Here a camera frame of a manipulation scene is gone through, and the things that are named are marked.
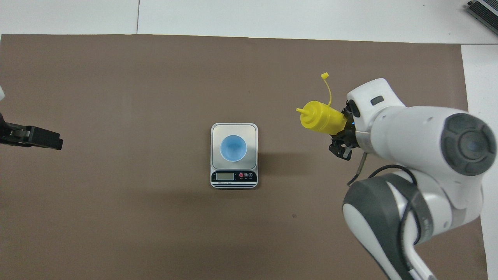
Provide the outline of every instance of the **white tile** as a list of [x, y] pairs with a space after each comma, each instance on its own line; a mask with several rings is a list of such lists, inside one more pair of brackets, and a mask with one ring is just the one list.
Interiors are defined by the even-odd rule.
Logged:
[[142, 0], [139, 34], [498, 43], [466, 1]]
[[[498, 45], [462, 45], [469, 112], [484, 120], [498, 137]], [[488, 278], [498, 279], [498, 159], [483, 179], [481, 213]]]
[[0, 0], [0, 34], [135, 34], [138, 0]]

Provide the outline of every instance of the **scale platform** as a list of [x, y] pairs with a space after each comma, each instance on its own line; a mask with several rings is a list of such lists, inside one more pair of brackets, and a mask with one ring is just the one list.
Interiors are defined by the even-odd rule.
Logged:
[[214, 124], [211, 127], [211, 185], [254, 188], [258, 183], [257, 126]]

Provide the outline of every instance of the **blue cup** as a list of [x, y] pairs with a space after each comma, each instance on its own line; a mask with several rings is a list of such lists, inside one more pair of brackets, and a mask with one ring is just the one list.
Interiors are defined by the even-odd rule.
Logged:
[[220, 145], [222, 157], [228, 161], [236, 162], [241, 160], [247, 153], [248, 146], [246, 141], [238, 135], [225, 137]]

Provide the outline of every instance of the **yellow bottle cap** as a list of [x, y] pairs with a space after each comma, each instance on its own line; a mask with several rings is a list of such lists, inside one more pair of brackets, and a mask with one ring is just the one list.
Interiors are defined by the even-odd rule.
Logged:
[[336, 135], [346, 126], [346, 118], [341, 112], [318, 101], [310, 101], [296, 111], [301, 113], [301, 124], [309, 130]]

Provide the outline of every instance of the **brown mat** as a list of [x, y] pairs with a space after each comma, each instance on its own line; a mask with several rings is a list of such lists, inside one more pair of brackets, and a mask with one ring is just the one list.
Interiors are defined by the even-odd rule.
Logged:
[[[339, 160], [294, 110], [328, 100], [325, 71], [339, 110], [378, 77], [407, 106], [467, 108], [459, 45], [3, 35], [0, 63], [6, 121], [64, 139], [0, 146], [9, 280], [385, 279], [341, 211], [361, 150]], [[218, 122], [258, 125], [258, 189], [210, 186]], [[439, 279], [487, 279], [479, 220], [417, 250]]]

